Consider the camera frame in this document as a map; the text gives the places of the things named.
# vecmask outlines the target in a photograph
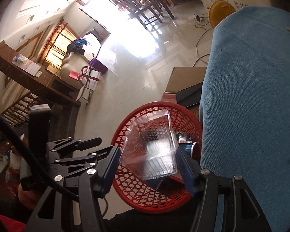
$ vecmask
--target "basket rim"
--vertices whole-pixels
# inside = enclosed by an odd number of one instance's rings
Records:
[[[120,123],[120,125],[118,126],[112,141],[111,141],[111,145],[115,145],[117,142],[117,138],[120,134],[120,132],[122,131],[123,127],[126,126],[127,122],[131,121],[131,119],[133,117],[135,117],[136,114],[141,113],[142,111],[147,110],[148,108],[152,108],[152,107],[168,107],[168,108],[173,108],[176,110],[179,110],[181,112],[183,112],[194,124],[197,132],[200,135],[200,142],[202,142],[202,126],[201,123],[199,122],[199,120],[197,119],[197,117],[188,109],[186,109],[185,107],[176,104],[176,103],[172,103],[172,102],[167,102],[167,101],[155,101],[155,102],[151,102],[148,104],[144,104],[140,107],[138,107],[137,109],[135,109],[134,111],[132,111],[129,115],[127,115],[126,118],[124,118],[124,120]],[[145,206],[141,206],[138,205],[136,203],[134,203],[133,201],[131,201],[129,198],[127,198],[127,196],[122,192],[122,190],[120,189],[118,183],[116,182],[116,179],[114,178],[113,180],[113,187],[116,190],[117,194],[120,196],[120,198],[127,203],[129,206],[131,206],[132,208],[141,211],[141,212],[145,212],[145,213],[151,213],[151,214],[159,214],[159,213],[165,213],[165,212],[170,212],[173,211],[179,207],[181,207],[182,205],[184,205],[185,203],[187,203],[190,199],[191,199],[191,195],[187,194],[185,195],[182,199],[180,199],[179,201],[177,201],[175,204],[171,205],[171,206],[166,206],[163,208],[150,208],[150,207],[145,207]]]

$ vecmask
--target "red plastic basket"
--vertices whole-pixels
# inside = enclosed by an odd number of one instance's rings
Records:
[[[192,135],[198,147],[194,148],[193,159],[200,162],[202,144],[202,126],[197,117],[185,107],[166,101],[157,101],[145,104],[130,113],[116,130],[112,145],[123,147],[127,128],[136,117],[168,109],[171,116],[171,124],[175,132],[182,131]],[[113,186],[118,195],[132,208],[146,213],[159,214],[175,210],[191,199],[191,195],[185,190],[183,184],[174,184],[169,187],[167,193],[160,193],[140,179],[129,169],[119,165],[115,175]]]

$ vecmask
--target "blue fabric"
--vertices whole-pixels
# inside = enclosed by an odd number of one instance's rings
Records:
[[[241,174],[273,232],[290,227],[287,27],[290,13],[276,8],[249,6],[224,19],[214,29],[200,104],[201,166],[220,176]]]

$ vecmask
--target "yellow round object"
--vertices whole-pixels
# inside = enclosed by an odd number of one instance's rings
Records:
[[[225,1],[216,1],[212,3],[208,11],[209,23],[213,28],[215,28],[223,19],[228,15],[235,12],[235,8]]]

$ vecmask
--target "window curtain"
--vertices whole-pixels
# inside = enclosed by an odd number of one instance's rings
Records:
[[[44,50],[40,56],[39,63],[61,69],[62,60],[67,53],[67,47],[76,37],[67,28],[67,23],[62,19],[56,26]]]

